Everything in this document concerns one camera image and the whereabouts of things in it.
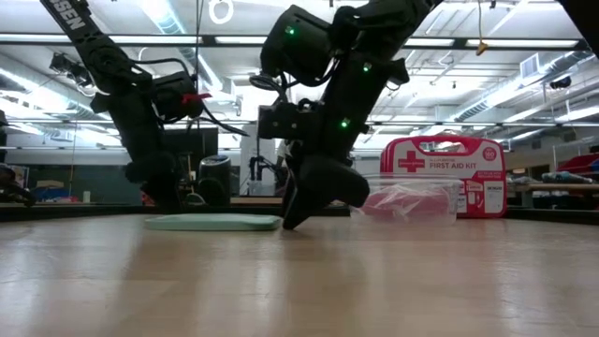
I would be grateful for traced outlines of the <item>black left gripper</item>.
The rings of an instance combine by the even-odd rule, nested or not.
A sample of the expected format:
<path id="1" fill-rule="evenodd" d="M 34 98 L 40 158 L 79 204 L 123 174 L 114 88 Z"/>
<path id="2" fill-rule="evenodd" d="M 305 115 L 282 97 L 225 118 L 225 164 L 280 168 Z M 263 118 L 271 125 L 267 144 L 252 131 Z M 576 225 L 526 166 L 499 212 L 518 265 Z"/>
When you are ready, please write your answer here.
<path id="1" fill-rule="evenodd" d="M 112 94 L 97 93 L 92 100 L 94 112 L 107 112 L 130 156 L 125 177 L 142 183 L 142 192 L 164 212 L 178 212 L 183 204 L 178 190 L 175 159 L 163 145 L 149 96 L 138 88 Z"/>

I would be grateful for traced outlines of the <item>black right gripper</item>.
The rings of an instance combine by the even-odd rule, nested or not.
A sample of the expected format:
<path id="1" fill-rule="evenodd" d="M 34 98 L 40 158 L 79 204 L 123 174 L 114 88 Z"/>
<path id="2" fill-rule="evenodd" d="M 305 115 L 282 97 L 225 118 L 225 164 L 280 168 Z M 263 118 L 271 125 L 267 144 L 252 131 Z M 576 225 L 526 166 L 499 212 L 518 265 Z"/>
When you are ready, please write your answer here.
<path id="1" fill-rule="evenodd" d="M 369 130 L 370 108 L 360 98 L 303 98 L 298 103 L 298 136 L 287 142 L 288 172 L 283 225 L 293 230 L 333 200 L 364 203 L 369 187 L 352 168 L 350 151 Z"/>

